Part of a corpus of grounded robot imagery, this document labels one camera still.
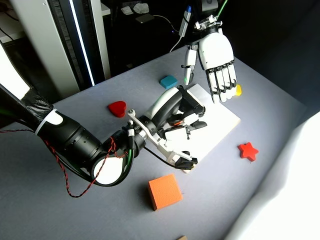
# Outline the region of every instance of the teal block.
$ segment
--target teal block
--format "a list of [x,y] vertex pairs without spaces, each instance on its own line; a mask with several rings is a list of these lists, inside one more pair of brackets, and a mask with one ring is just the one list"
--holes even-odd
[[178,80],[171,75],[166,76],[165,78],[160,80],[160,84],[165,89],[170,89],[174,87],[178,83]]

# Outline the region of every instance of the gray table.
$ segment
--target gray table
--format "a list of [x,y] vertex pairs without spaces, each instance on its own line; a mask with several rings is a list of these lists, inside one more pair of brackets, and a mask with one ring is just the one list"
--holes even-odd
[[[183,83],[185,48],[148,62],[56,104],[105,140],[127,118],[106,109],[123,100],[142,114],[164,91],[158,81],[173,75]],[[190,240],[221,239],[236,220],[297,126],[305,107],[250,67],[236,60],[243,94],[227,106],[240,124],[185,174],[146,151],[135,159],[119,186],[93,186],[79,199],[70,198],[63,173],[42,141],[29,132],[0,135],[0,238],[2,240]],[[197,63],[194,82],[209,90]],[[257,161],[239,157],[237,145],[252,142]],[[174,173],[183,200],[154,212],[148,181]],[[73,193],[87,182],[70,174]]]

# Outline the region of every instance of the white board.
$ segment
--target white board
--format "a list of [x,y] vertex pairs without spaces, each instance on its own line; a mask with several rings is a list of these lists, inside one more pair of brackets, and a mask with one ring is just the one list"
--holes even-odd
[[238,125],[240,118],[222,104],[214,104],[211,95],[199,84],[188,90],[205,106],[205,114],[199,121],[206,122],[207,126],[191,131],[189,140],[168,140],[166,145],[177,151],[189,151],[192,157],[198,159],[198,168],[200,161]]

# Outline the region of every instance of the red star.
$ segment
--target red star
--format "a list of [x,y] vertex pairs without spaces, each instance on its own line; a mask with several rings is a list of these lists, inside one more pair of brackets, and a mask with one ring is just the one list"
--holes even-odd
[[255,149],[251,142],[248,142],[246,144],[240,144],[238,146],[238,149],[241,151],[240,157],[242,159],[249,159],[251,162],[256,160],[256,154],[259,152],[257,149]]

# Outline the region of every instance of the orange cube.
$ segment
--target orange cube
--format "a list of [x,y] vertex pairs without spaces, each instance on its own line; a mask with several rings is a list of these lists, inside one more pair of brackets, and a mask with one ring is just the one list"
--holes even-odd
[[149,181],[154,210],[162,209],[183,199],[174,174]]

